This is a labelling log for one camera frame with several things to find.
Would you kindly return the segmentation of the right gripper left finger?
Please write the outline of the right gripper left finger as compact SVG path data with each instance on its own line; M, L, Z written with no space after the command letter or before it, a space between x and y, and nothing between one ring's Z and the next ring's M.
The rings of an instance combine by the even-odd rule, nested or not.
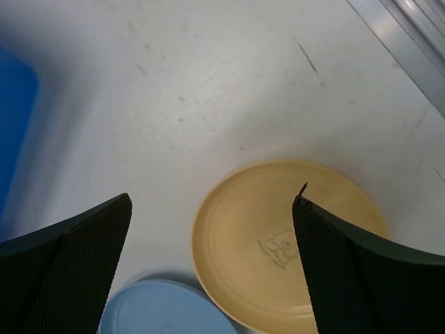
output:
M1 242L1 332L96 333L131 215L123 193Z

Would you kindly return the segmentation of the orange plate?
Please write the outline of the orange plate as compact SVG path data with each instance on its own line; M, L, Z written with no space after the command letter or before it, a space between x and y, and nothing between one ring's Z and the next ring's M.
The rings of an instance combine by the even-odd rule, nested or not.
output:
M211 300L256 331L316 332L293 229L292 204L300 191L343 220L389 238L373 201L331 168L272 161L227 177L195 217L193 262Z

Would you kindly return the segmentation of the light blue plate front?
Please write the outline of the light blue plate front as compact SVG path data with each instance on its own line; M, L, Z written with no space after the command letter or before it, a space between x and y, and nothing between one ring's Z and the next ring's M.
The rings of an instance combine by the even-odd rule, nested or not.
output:
M123 287L107 302L100 333L238 333L201 291L173 280Z

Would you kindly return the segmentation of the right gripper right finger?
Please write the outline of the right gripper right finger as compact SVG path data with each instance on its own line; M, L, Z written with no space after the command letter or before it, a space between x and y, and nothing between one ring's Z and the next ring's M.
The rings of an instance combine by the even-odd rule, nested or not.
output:
M444 332L444 256L368 232L301 193L292 218L319 333Z

